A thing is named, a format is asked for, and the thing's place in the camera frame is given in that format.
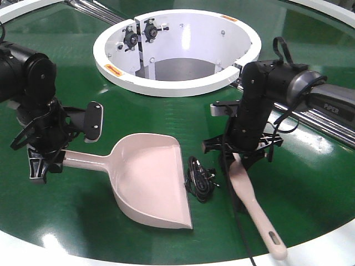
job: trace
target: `brush handle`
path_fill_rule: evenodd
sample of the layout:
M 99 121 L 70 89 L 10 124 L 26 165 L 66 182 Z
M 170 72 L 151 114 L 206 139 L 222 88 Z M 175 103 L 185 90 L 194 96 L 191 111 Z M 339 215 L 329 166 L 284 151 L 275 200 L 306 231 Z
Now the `brush handle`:
M 234 161 L 231 164 L 229 177 L 233 189 L 247 208 L 268 251 L 275 259 L 284 260 L 287 257 L 287 248 L 257 202 L 249 176 L 240 162 Z

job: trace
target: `pink dustpan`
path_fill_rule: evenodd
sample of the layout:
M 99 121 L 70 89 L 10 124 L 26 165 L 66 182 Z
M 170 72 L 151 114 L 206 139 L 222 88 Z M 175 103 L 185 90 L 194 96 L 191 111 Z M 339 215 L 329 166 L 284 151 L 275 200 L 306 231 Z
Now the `pink dustpan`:
M 108 173 L 120 209 L 132 220 L 192 229 L 178 141 L 138 133 L 119 140 L 107 156 L 65 151 L 65 166 Z

